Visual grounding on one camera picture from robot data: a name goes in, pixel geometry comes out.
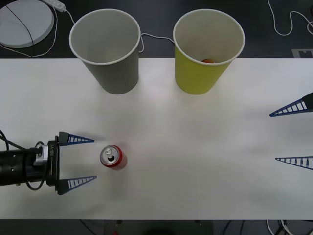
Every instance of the black cable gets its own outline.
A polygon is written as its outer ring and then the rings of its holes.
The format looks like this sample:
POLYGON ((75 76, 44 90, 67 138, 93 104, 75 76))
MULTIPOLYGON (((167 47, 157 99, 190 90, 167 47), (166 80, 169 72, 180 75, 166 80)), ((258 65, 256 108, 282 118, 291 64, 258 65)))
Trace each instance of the black cable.
POLYGON ((243 220, 241 223, 239 235, 241 235, 243 233, 244 224, 245 224, 245 220, 243 220))
MULTIPOLYGON (((10 12, 12 12, 13 15, 15 15, 14 12, 11 11, 11 9, 10 9, 7 5, 5 5, 5 6, 9 9, 10 12)), ((22 23, 22 25, 24 25, 24 23, 19 19, 19 17, 18 17, 17 15, 15 15, 15 17, 18 18, 18 20, 22 23)), ((31 43, 32 43, 31 58, 33 58, 33 56, 34 56, 34 41, 33 41, 33 38, 32 38, 32 36, 31 36, 31 34, 30 34, 28 28, 26 27, 26 25, 24 25, 24 27, 26 28, 26 30, 27 30, 27 32, 28 32, 28 34, 29 34, 29 36, 30 36, 30 39, 31 39, 31 43)))
POLYGON ((91 230, 81 219, 79 220, 84 226, 86 229, 89 230, 89 232, 91 232, 93 235, 97 235, 93 230, 91 230))
POLYGON ((3 140, 5 143, 7 143, 7 144, 13 146, 13 147, 16 147, 16 148, 18 148, 18 149, 20 149, 20 150, 25 150, 25 148, 23 148, 23 147, 21 147, 21 146, 15 144, 15 143, 9 141, 6 137, 0 136, 0 139, 3 140))
POLYGON ((283 225, 280 223, 280 220, 278 220, 277 222, 279 227, 276 230, 275 235, 278 235, 284 229, 283 225))
POLYGON ((226 232, 226 230, 227 230, 227 228, 228 228, 230 222, 231 222, 231 220, 229 220, 228 223, 226 224, 225 228, 223 229, 222 235, 225 234, 225 232, 226 232))
MULTIPOLYGON (((0 134, 2 135, 2 137, 4 138, 4 139, 6 139, 6 137, 5 137, 5 135, 4 135, 4 133, 0 130, 0 134)), ((9 144, 6 142, 6 141, 4 141, 5 142, 5 146, 6 146, 6 151, 8 151, 9 150, 9 144)))
MULTIPOLYGON (((38 144, 44 145, 43 142, 39 141, 35 146, 37 146, 38 144)), ((28 187, 30 190, 37 191, 37 190, 39 190, 39 189, 43 186, 43 184, 44 184, 44 182, 45 182, 45 177, 46 177, 46 174, 47 174, 47 168, 48 168, 48 167, 47 167, 47 164, 46 164, 46 165, 45 165, 45 170, 44 170, 44 176, 43 176, 43 178, 42 178, 42 180, 41 180, 41 182, 40 182, 40 184, 39 184, 39 186, 38 186, 37 188, 33 188, 33 187, 30 185, 29 182, 26 182, 26 185, 27 185, 27 187, 28 187)))

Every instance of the soda can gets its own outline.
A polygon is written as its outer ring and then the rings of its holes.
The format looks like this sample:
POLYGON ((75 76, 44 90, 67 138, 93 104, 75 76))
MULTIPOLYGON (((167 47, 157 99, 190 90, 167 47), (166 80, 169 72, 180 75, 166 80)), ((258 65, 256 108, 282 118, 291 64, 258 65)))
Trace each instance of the soda can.
POLYGON ((100 153, 102 165, 113 170, 121 170, 127 164, 127 157, 116 145, 108 145, 100 153))

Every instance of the table surface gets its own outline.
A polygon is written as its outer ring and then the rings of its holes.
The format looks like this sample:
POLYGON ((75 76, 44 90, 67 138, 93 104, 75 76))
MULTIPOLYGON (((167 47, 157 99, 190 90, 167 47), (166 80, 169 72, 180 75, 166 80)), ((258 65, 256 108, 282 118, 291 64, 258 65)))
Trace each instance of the table surface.
POLYGON ((78 59, 1 59, 7 138, 24 147, 59 131, 93 138, 61 148, 61 178, 98 178, 63 196, 0 187, 0 218, 309 219, 313 172, 275 158, 313 154, 313 115, 269 113, 312 92, 312 66, 236 59, 208 93, 189 95, 174 59, 140 59, 136 87, 113 95, 78 59), (101 165, 108 144, 127 154, 124 170, 101 165))
MULTIPOLYGON (((0 7, 13 0, 2 0, 0 7)), ((177 20, 185 13, 201 8, 223 11, 234 17, 246 35, 242 58, 293 58, 292 49, 313 49, 313 36, 307 31, 306 21, 293 15, 293 32, 287 37, 278 35, 273 28, 273 19, 267 0, 62 0, 75 21, 83 15, 102 8, 115 8, 131 14, 139 23, 142 33, 173 37, 177 20)), ((289 13, 299 11, 313 20, 311 0, 270 0, 275 13, 277 30, 288 33, 291 28, 289 13)), ((67 13, 58 12, 59 27, 53 49, 43 58, 74 58, 68 44, 69 32, 73 26, 67 13)), ((35 54, 45 53, 52 45, 54 29, 40 43, 35 45, 35 54)), ((145 37, 143 58, 174 57, 174 46, 168 40, 145 37)), ((31 55, 31 48, 21 49, 31 55)), ((312 53, 301 52, 301 57, 312 58, 312 53)), ((24 58, 25 56, 0 47, 0 58, 24 58)))

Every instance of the white round object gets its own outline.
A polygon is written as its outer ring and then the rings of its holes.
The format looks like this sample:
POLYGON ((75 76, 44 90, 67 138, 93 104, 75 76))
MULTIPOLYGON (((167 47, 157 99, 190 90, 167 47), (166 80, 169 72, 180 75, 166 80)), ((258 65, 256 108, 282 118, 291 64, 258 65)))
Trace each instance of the white round object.
MULTIPOLYGON (((54 16, 50 8, 38 0, 19 0, 7 5, 28 28, 34 44, 52 30, 54 16)), ((11 48, 32 46, 25 26, 6 6, 0 9, 0 44, 11 48)))

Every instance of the cable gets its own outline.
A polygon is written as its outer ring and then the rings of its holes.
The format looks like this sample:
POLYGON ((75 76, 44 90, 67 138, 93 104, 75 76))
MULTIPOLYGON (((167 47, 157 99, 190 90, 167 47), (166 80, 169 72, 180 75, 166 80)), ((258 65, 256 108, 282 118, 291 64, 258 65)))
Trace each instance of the cable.
POLYGON ((57 12, 55 11, 55 8, 54 8, 54 7, 52 7, 52 8, 53 8, 53 10, 54 10, 54 14, 55 14, 55 17, 56 17, 56 23, 55 23, 55 33, 54 33, 54 39, 53 39, 52 46, 50 47, 50 49, 49 49, 46 53, 41 54, 41 55, 36 55, 36 56, 33 56, 33 57, 40 57, 40 56, 43 56, 43 55, 48 54, 48 52, 49 52, 49 51, 53 48, 53 46, 54 46, 55 39, 56 39, 56 37, 57 37, 57 29, 58 29, 58 15, 57 15, 57 12))
POLYGON ((0 136, 0 139, 3 140, 5 143, 7 143, 7 144, 13 146, 13 147, 16 147, 16 148, 21 149, 21 150, 25 150, 25 148, 23 148, 23 147, 21 147, 21 146, 15 144, 15 143, 9 141, 5 136, 0 136))
POLYGON ((269 227, 268 220, 266 220, 266 225, 267 225, 267 227, 268 227, 268 231, 270 232, 270 234, 275 235, 275 234, 273 233, 273 231, 272 231, 272 230, 270 229, 270 227, 269 227))
POLYGON ((86 229, 89 230, 89 232, 91 232, 93 235, 97 235, 93 230, 91 230, 81 219, 79 220, 84 226, 86 229))
POLYGON ((174 41, 173 41, 172 39, 170 39, 170 38, 166 38, 166 37, 157 37, 157 36, 151 35, 151 34, 149 34, 149 33, 142 33, 142 34, 140 35, 141 43, 142 43, 142 50, 141 50, 139 53, 142 53, 142 52, 145 50, 145 45, 143 44, 143 39, 142 39, 142 36, 145 36, 145 35, 150 36, 150 37, 153 37, 153 38, 167 39, 167 40, 170 40, 172 43, 174 43, 174 41))
POLYGON ((13 50, 13 49, 7 48, 7 47, 3 46, 2 44, 0 44, 0 46, 1 46, 2 48, 4 48, 4 49, 7 49, 7 50, 10 50, 10 51, 16 52, 16 53, 21 54, 21 55, 25 55, 25 56, 30 57, 30 58, 35 58, 35 57, 40 57, 40 56, 46 55, 46 54, 47 54, 47 53, 48 53, 48 52, 49 52, 49 51, 53 48, 54 43, 55 43, 55 39, 56 39, 56 37, 57 37, 57 29, 58 29, 58 15, 57 15, 57 12, 55 11, 55 8, 54 8, 54 7, 52 7, 52 8, 53 8, 53 10, 54 10, 55 17, 56 17, 55 33, 54 33, 54 40, 53 40, 52 46, 50 47, 50 49, 49 49, 46 53, 41 54, 41 55, 30 56, 30 55, 27 55, 27 54, 21 53, 21 52, 19 52, 19 51, 16 51, 16 50, 13 50))
POLYGON ((29 182, 26 182, 26 185, 27 185, 27 187, 28 187, 30 190, 38 191, 38 190, 43 186, 43 184, 44 184, 44 182, 45 182, 45 177, 46 177, 46 174, 47 174, 47 169, 48 169, 48 167, 47 167, 47 164, 46 164, 46 165, 45 165, 45 170, 44 170, 43 179, 41 180, 41 182, 40 182, 40 184, 39 184, 39 186, 38 186, 37 188, 33 188, 33 187, 30 185, 29 182))
POLYGON ((241 223, 239 235, 242 235, 242 233, 243 233, 244 224, 245 224, 245 220, 243 220, 241 223))
POLYGON ((65 11, 65 12, 67 12, 67 13, 69 14, 70 19, 72 20, 73 24, 75 24, 75 21, 73 20, 73 17, 72 17, 72 15, 70 14, 70 12, 69 12, 69 11, 67 11, 66 9, 65 9, 64 11, 65 11))
POLYGON ((289 229, 287 228, 287 226, 285 225, 285 223, 284 223, 283 220, 281 220, 280 222, 282 223, 282 226, 284 227, 284 229, 286 230, 286 232, 287 232, 289 235, 294 235, 294 234, 292 234, 292 233, 289 231, 289 229))
POLYGON ((231 220, 228 221, 228 223, 226 224, 225 228, 223 229, 222 235, 224 235, 226 233, 226 230, 230 224, 231 220))
POLYGON ((9 144, 7 142, 7 138, 5 137, 4 133, 0 130, 0 134, 2 135, 2 137, 5 139, 5 146, 6 146, 6 151, 9 150, 9 144))
POLYGON ((307 30, 308 30, 308 32, 309 32, 310 34, 313 35, 313 33, 309 30, 309 25, 311 25, 311 27, 312 27, 312 29, 313 29, 313 25, 311 24, 311 23, 313 23, 313 21, 310 22, 304 15, 302 15, 300 12, 297 12, 297 11, 291 11, 291 12, 289 13, 290 22, 291 22, 291 29, 290 29, 290 32, 287 33, 287 34, 281 34, 281 33, 279 33, 279 32, 277 31, 277 29, 276 29, 275 16, 274 16, 274 12, 273 12, 272 6, 270 5, 269 0, 268 0, 268 6, 269 6, 270 11, 272 12, 272 15, 273 15, 274 29, 275 29, 276 33, 278 33, 279 35, 281 35, 281 36, 288 36, 289 34, 291 34, 291 32, 292 32, 292 30, 293 30, 293 23, 292 23, 292 18, 291 18, 291 14, 292 14, 292 13, 297 13, 297 14, 299 14, 300 16, 302 16, 302 17, 308 22, 307 30))
MULTIPOLYGON (((11 9, 8 7, 8 5, 5 5, 5 6, 6 6, 6 8, 9 9, 10 12, 12 12, 13 15, 15 15, 14 12, 11 11, 11 9)), ((22 23, 22 25, 24 25, 24 23, 20 20, 20 18, 17 15, 15 15, 15 17, 18 18, 18 20, 22 23)), ((26 27, 26 25, 24 25, 24 27, 26 28, 26 30, 27 30, 27 32, 28 32, 28 34, 30 36, 30 39, 31 39, 31 43, 32 43, 31 57, 33 57, 34 56, 34 41, 33 41, 33 37, 31 36, 31 34, 30 34, 28 28, 26 27)))

